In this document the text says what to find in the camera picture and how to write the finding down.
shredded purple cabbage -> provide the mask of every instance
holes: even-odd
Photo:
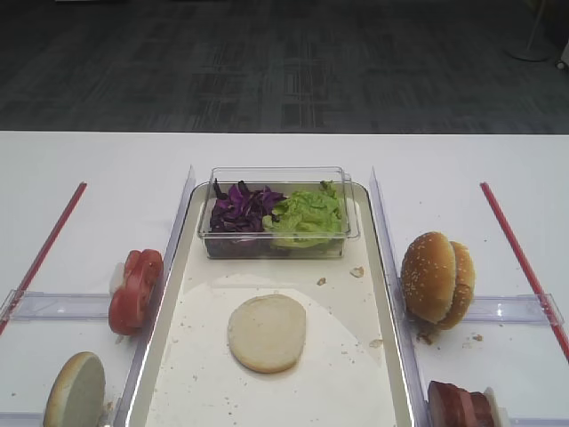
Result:
[[[224,193],[215,180],[213,189],[217,196],[210,220],[213,233],[263,231],[263,216],[274,217],[273,207],[286,199],[283,193],[271,191],[268,186],[263,190],[250,191],[243,181],[237,185],[233,184],[229,191]]]

green vegetable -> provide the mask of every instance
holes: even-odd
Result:
[[[275,234],[291,235],[310,233],[326,235],[341,233],[340,201],[331,182],[320,182],[319,191],[294,191],[292,195],[278,202],[272,215],[263,216],[263,228]],[[326,237],[298,236],[276,238],[275,246],[302,248],[329,242]]]

tomato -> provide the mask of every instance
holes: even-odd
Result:
[[[114,332],[134,334],[144,325],[150,295],[162,269],[162,256],[157,251],[146,249],[128,254],[123,284],[109,306],[108,322]]]
[[[126,324],[124,312],[121,308],[121,301],[124,300],[123,296],[123,288],[119,288],[113,294],[113,299],[108,306],[108,325],[115,334],[133,335],[138,331],[138,328]]]

white countertop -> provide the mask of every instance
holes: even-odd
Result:
[[[469,246],[477,294],[530,294],[478,187],[488,181],[569,318],[569,136],[3,132],[0,150],[0,300],[80,181],[88,187],[30,290],[107,292],[129,250],[163,252],[190,165],[197,182],[215,166],[339,165],[366,187],[375,168],[399,260],[414,237],[442,230]]]

red stick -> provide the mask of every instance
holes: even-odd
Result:
[[[10,307],[8,308],[8,312],[6,313],[6,317],[4,319],[0,319],[0,335],[5,330],[6,325],[8,325],[8,319],[10,317],[10,314],[14,311],[14,309],[16,308],[18,303],[20,302],[21,297],[24,295],[24,292],[26,292],[26,290],[28,289],[29,284],[32,282],[33,278],[36,276],[37,271],[39,270],[39,268],[42,265],[42,262],[44,262],[45,256],[47,255],[47,253],[52,248],[53,242],[55,241],[57,236],[59,236],[61,229],[63,228],[63,226],[67,222],[69,216],[73,212],[73,209],[75,209],[75,206],[79,202],[79,199],[83,195],[86,188],[87,188],[87,184],[85,182],[81,182],[77,186],[77,189],[75,190],[75,193],[73,193],[73,196],[69,200],[68,205],[65,207],[65,209],[61,213],[60,218],[57,220],[57,222],[53,226],[52,232],[50,233],[50,235],[45,240],[44,245],[42,246],[42,248],[37,253],[35,260],[32,262],[32,265],[29,267],[28,272],[26,273],[26,276],[24,276],[24,278],[21,280],[20,285],[18,286],[18,289],[16,289],[16,294],[14,295],[14,297],[10,303]]]
[[[506,219],[506,215],[504,215],[504,212],[500,209],[498,200],[496,200],[496,197],[492,193],[490,186],[488,185],[487,182],[482,182],[480,184],[480,187],[482,188],[482,191],[484,192],[486,199],[488,200],[488,203],[490,204],[490,207],[492,208],[494,215],[496,216],[496,219],[500,223],[501,229],[506,235],[509,244],[512,246],[517,261],[519,262],[519,265],[522,267],[522,270],[524,271],[524,274],[527,277],[527,281],[530,282],[533,292],[538,296],[544,296],[545,292],[543,292],[543,288],[541,287],[540,281],[537,279],[537,276],[535,276],[532,266],[525,257],[524,251],[522,250],[522,246],[519,245],[516,235],[514,234],[512,228],[509,226],[508,220]],[[553,317],[554,320],[558,320],[555,311],[553,311],[549,307],[546,301],[547,300],[545,300],[545,298],[541,298],[541,307],[543,307],[546,314],[548,314],[549,318]],[[557,341],[561,346],[561,350],[563,350],[563,353],[565,354],[565,357],[569,362],[569,340],[567,339],[567,335],[565,334],[563,327],[559,325],[559,322],[557,321],[555,323],[557,324],[551,325],[551,329],[553,330],[553,334],[555,334],[555,337],[557,338]]]

